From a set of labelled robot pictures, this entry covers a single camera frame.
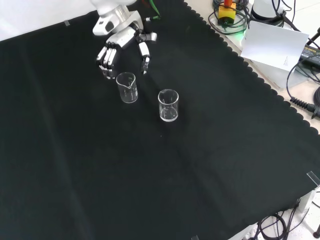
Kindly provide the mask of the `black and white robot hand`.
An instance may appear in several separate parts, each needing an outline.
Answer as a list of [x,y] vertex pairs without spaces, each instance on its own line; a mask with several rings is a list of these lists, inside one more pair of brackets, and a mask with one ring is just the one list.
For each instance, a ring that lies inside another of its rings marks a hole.
[[107,40],[96,57],[96,64],[107,79],[115,79],[118,75],[116,62],[118,53],[125,49],[132,41],[136,41],[141,55],[141,73],[145,75],[149,70],[151,55],[147,42],[156,42],[155,32],[145,32],[142,19],[138,11],[132,11],[126,20],[116,13],[109,12],[106,17],[100,17],[95,24],[93,34]]

